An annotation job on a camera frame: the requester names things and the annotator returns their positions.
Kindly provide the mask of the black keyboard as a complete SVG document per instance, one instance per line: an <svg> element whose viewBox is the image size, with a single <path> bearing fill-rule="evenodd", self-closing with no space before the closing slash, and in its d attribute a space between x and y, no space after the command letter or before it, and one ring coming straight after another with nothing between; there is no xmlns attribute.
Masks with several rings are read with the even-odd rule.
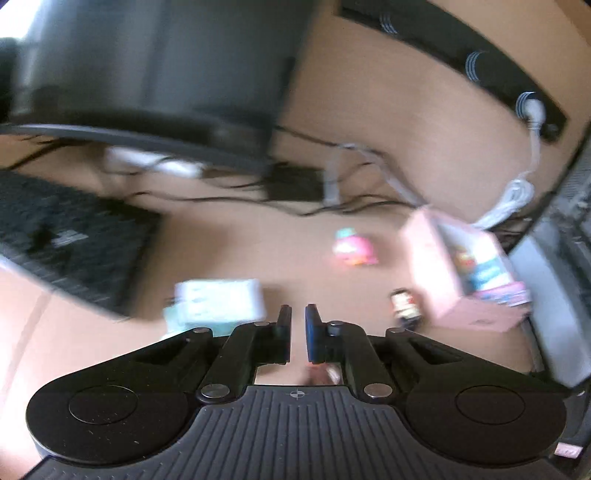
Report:
<svg viewBox="0 0 591 480"><path fill-rule="evenodd" d="M41 281L127 317L162 224L118 199L1 171L1 256Z"/></svg>

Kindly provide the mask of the small dark jar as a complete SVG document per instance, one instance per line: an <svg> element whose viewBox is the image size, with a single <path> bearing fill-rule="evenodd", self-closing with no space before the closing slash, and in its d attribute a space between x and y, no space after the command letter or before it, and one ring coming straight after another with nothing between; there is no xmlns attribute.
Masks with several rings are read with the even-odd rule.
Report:
<svg viewBox="0 0 591 480"><path fill-rule="evenodd" d="M422 310L409 289L394 290L390 295L394 319L407 330L415 331L423 319Z"/></svg>

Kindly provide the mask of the pink and teal toy figure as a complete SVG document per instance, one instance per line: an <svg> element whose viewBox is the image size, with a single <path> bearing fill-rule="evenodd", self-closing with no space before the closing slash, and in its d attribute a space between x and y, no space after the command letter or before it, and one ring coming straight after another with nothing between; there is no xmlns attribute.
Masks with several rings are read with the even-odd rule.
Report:
<svg viewBox="0 0 591 480"><path fill-rule="evenodd" d="M335 232L332 254L348 266L370 266L379 263L373 243L353 228L342 228Z"/></svg>

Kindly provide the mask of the computer monitor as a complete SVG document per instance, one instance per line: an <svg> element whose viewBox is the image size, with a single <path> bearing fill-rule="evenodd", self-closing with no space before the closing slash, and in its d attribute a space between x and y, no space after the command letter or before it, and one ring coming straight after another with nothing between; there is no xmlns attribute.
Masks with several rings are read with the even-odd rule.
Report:
<svg viewBox="0 0 591 480"><path fill-rule="evenodd" d="M263 175L314 1L5 1L1 130Z"/></svg>

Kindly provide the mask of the blue white tissue pack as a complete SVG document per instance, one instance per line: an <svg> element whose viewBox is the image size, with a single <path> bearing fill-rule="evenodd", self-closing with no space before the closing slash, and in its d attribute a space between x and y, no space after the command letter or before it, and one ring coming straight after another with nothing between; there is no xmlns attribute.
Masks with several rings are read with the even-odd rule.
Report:
<svg viewBox="0 0 591 480"><path fill-rule="evenodd" d="M163 309L163 338L209 328L214 337L266 320L263 288L256 279L198 279L177 283L172 303Z"/></svg>

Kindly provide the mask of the white power strip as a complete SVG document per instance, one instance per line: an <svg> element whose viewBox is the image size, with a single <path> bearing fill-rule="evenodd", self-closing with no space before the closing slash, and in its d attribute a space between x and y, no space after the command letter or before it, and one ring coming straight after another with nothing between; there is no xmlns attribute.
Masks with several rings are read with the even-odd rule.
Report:
<svg viewBox="0 0 591 480"><path fill-rule="evenodd" d="M112 146L104 151L103 171L120 176L157 172L180 178L200 178L204 164L157 152Z"/></svg>

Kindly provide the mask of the pink cardboard box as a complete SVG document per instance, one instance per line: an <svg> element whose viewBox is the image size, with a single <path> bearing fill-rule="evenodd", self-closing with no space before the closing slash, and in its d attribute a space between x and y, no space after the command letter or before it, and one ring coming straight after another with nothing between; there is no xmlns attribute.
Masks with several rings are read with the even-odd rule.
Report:
<svg viewBox="0 0 591 480"><path fill-rule="evenodd" d="M531 311L531 294L496 237L430 207L401 228L414 290L434 326L507 332Z"/></svg>

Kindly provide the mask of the black wall power strip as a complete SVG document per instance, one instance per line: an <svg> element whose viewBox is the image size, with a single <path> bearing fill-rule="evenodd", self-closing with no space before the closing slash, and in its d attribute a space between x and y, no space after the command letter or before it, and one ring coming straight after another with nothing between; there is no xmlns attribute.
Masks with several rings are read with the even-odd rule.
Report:
<svg viewBox="0 0 591 480"><path fill-rule="evenodd" d="M341 15L379 30L448 65L527 119L525 103L543 103L541 136L560 139L564 111L512 58L457 17L429 1L342 1Z"/></svg>

